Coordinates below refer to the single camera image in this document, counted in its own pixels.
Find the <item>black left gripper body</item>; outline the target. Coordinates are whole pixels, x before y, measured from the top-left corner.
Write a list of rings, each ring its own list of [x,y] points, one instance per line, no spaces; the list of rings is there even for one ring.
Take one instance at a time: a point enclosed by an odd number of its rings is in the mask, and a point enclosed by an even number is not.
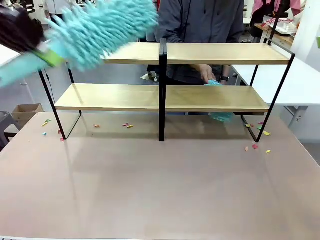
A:
[[[17,52],[34,51],[44,39],[42,24],[23,7],[0,6],[0,44]]]

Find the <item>person's right hand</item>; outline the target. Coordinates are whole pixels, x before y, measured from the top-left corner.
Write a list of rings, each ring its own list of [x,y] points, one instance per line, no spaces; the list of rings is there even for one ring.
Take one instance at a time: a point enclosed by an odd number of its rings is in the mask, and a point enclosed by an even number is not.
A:
[[[211,66],[207,64],[199,65],[199,72],[200,72],[201,78],[204,80],[206,84],[209,83],[209,80],[216,79],[216,76],[214,75]]]

